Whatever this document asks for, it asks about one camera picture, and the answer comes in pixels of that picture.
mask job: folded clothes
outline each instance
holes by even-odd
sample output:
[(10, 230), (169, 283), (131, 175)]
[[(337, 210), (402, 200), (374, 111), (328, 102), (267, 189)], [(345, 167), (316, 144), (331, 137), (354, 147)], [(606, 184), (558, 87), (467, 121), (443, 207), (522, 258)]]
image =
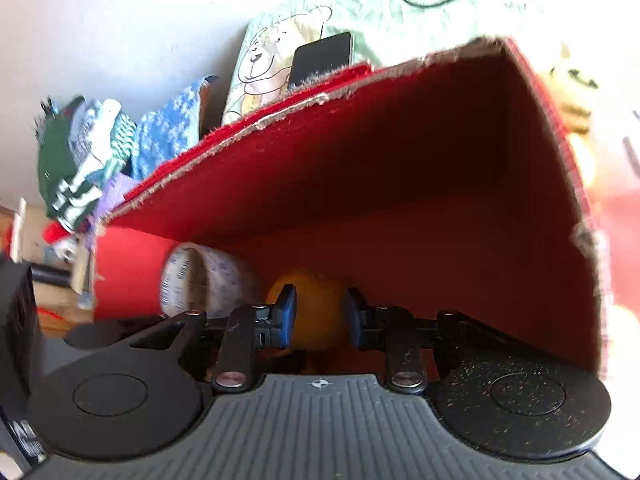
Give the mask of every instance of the folded clothes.
[(134, 134), (131, 154), (132, 173), (136, 180), (148, 177), (163, 162), (171, 160), (200, 140), (200, 91), (207, 79), (198, 79), (163, 108), (142, 116)]
[(74, 232), (107, 181), (124, 167), (136, 125), (116, 100), (82, 96), (60, 111), (50, 110), (37, 124), (38, 183), (47, 216)]

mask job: green cloth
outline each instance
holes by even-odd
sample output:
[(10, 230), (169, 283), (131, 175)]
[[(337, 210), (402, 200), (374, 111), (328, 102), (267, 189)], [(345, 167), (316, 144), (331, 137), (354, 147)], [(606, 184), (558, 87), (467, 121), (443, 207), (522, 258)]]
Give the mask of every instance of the green cloth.
[(82, 96), (44, 119), (38, 182), (49, 218), (69, 232), (79, 229), (130, 157), (135, 127), (119, 102)]

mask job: textured gray surface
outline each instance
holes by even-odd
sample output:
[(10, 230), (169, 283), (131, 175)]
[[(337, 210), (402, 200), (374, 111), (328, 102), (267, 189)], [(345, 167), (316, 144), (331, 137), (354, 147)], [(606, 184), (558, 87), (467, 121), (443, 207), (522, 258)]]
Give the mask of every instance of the textured gray surface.
[(61, 337), (46, 337), (36, 325), (31, 339), (31, 363), (29, 367), (29, 388), (35, 390), (40, 380), (58, 368), (62, 368), (95, 350), (74, 348)]
[(384, 390), (374, 375), (267, 376), (217, 400), (160, 453), (123, 463), (54, 456), (29, 480), (595, 480), (621, 478), (591, 453), (552, 465), (498, 460), (438, 423), (425, 400)]

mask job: red cloth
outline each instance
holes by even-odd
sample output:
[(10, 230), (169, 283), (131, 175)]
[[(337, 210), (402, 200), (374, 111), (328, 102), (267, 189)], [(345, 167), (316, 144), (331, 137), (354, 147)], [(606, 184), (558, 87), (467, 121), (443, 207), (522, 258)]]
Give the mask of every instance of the red cloth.
[(177, 243), (170, 238), (111, 227), (108, 243), (99, 245), (99, 267), (94, 282), (98, 297), (95, 318), (160, 314), (162, 268)]
[(11, 254), (11, 237), (13, 233), (13, 225), (10, 225), (9, 228), (4, 232), (4, 252), (6, 254)]
[(71, 236), (69, 231), (63, 228), (57, 220), (49, 222), (42, 232), (42, 239), (49, 245), (53, 245), (68, 236)]

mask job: green bedsheet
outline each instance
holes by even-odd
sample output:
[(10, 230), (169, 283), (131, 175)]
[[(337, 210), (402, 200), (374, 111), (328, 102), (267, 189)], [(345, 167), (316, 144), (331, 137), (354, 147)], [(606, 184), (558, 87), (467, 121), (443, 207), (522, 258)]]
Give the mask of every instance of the green bedsheet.
[(557, 9), (576, 1), (455, 0), (421, 9), (402, 0), (290, 0), (248, 25), (223, 121), (283, 97), (295, 49), (344, 31), (353, 35), (352, 62), (368, 61), (375, 67), (480, 35), (513, 36), (535, 68), (550, 66), (563, 38)]

